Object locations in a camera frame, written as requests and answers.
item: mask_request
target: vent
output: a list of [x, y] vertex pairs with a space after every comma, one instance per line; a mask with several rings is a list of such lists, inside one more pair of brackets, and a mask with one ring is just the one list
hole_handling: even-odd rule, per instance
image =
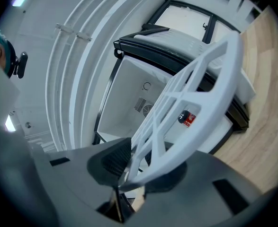
[[148, 113], [151, 111], [152, 105], [146, 105], [143, 109], [143, 115], [146, 117]]
[[146, 100], [144, 98], [139, 98], [137, 103], [135, 104], [135, 110], [140, 112], [144, 106], [144, 104], [146, 103]]

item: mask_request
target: ventilation grille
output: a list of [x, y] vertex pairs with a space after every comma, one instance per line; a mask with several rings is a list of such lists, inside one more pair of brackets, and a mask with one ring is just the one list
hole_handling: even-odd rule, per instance
[[130, 144], [124, 144], [102, 159], [105, 170], [120, 178], [131, 158]]
[[148, 113], [151, 111], [152, 105], [146, 105], [143, 109], [143, 115], [146, 117]]
[[144, 98], [139, 98], [136, 105], [135, 105], [135, 110], [140, 112], [144, 106], [144, 104], [146, 103], [146, 100]]

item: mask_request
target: light wood surface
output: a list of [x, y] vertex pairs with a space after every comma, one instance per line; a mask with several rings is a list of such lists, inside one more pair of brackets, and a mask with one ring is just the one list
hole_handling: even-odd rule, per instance
[[232, 135], [215, 156], [266, 192], [278, 185], [278, 19], [271, 8], [241, 37], [243, 69], [256, 91], [249, 129]]

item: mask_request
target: red label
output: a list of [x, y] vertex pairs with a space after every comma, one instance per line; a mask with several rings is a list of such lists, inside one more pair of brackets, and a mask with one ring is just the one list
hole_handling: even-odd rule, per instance
[[192, 122], [195, 120], [196, 116], [193, 115], [192, 113], [189, 113], [188, 118], [185, 120], [184, 125], [186, 125], [187, 127], [189, 127]]

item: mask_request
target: black slot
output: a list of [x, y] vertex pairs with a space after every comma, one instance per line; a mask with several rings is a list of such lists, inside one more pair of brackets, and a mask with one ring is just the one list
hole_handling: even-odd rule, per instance
[[213, 185], [234, 215], [240, 213], [249, 206], [248, 202], [226, 179], [215, 181]]
[[70, 159], [68, 159], [66, 157], [62, 157], [62, 158], [59, 158], [59, 159], [56, 159], [56, 160], [49, 161], [49, 163], [52, 166], [57, 166], [57, 165], [63, 164], [63, 163], [68, 162], [68, 161], [70, 161]]

